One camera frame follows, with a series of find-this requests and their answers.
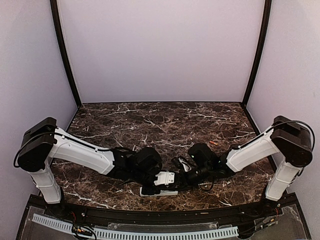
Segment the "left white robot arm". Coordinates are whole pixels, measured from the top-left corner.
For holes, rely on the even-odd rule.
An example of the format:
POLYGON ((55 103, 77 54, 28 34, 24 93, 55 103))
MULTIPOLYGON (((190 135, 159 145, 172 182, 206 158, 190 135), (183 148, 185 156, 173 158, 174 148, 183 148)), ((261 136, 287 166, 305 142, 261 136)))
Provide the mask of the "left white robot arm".
POLYGON ((126 147, 104 148, 76 138, 47 117, 24 133, 13 166, 28 172, 46 203, 60 218, 67 218, 70 206, 50 168, 51 159, 61 159, 90 168, 110 178, 156 186, 162 168, 157 151, 145 147, 139 152, 126 147))

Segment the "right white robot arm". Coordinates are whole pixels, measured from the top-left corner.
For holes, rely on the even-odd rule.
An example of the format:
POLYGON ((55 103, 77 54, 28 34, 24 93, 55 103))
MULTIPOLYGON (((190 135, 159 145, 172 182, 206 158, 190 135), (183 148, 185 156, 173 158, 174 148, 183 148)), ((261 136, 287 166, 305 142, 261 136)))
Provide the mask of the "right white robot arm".
POLYGON ((255 205, 255 213, 266 217, 274 210, 274 202, 280 200, 288 186, 313 160, 315 143, 315 133, 308 124, 279 115, 258 136, 220 155, 205 143, 194 144, 188 155, 195 166, 189 171, 180 170, 174 181, 180 187, 190 187, 208 177, 225 179, 264 158, 280 155, 282 160, 265 188, 265 198, 255 205))

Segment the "white remote control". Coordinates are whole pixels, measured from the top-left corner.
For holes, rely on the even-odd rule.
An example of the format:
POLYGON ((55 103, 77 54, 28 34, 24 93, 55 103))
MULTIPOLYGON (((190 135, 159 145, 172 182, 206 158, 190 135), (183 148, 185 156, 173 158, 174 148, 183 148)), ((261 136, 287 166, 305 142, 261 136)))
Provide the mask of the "white remote control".
POLYGON ((139 194, 141 197, 164 197, 164 196, 176 196, 178 194, 178 191, 140 187, 139 194))

